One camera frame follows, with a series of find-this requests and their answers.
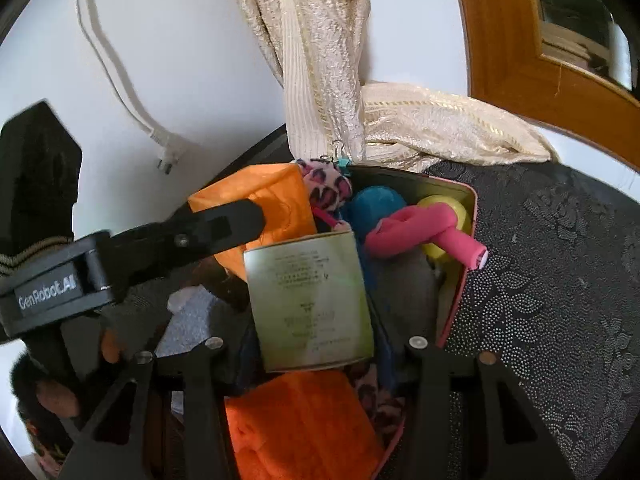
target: orange towel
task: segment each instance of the orange towel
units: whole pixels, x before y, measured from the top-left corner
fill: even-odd
[[[369,480],[384,450],[345,375],[290,372],[226,402],[242,480]]]
[[[189,197],[193,212],[248,198],[264,213],[260,238],[216,254],[216,260],[246,281],[244,252],[263,245],[316,234],[305,183],[297,164],[256,164],[201,189]]]

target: wooden window frame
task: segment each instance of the wooden window frame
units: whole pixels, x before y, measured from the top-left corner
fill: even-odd
[[[460,0],[471,97],[565,130],[636,169],[640,102],[542,52],[540,0]]]

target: pink toy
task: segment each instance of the pink toy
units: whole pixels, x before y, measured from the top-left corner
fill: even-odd
[[[365,240],[375,258],[390,258],[409,249],[433,243],[469,269],[482,269],[489,255],[480,242],[456,229],[458,216],[445,203],[427,208],[410,205],[383,218]]]
[[[334,218],[327,211],[320,208],[312,207],[311,212],[316,218],[321,219],[325,224],[327,224],[331,228],[331,231],[348,231],[351,229],[351,226],[347,222]]]

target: blue ball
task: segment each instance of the blue ball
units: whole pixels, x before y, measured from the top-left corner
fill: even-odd
[[[345,218],[360,241],[366,238],[383,218],[406,207],[404,198],[387,186],[366,187],[346,205]]]

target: gold curtain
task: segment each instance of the gold curtain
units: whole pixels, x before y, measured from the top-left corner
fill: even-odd
[[[334,153],[423,171],[443,158],[473,164],[558,156],[532,126],[469,97],[405,84],[360,85],[369,0],[238,0],[283,85],[287,133],[298,158]]]

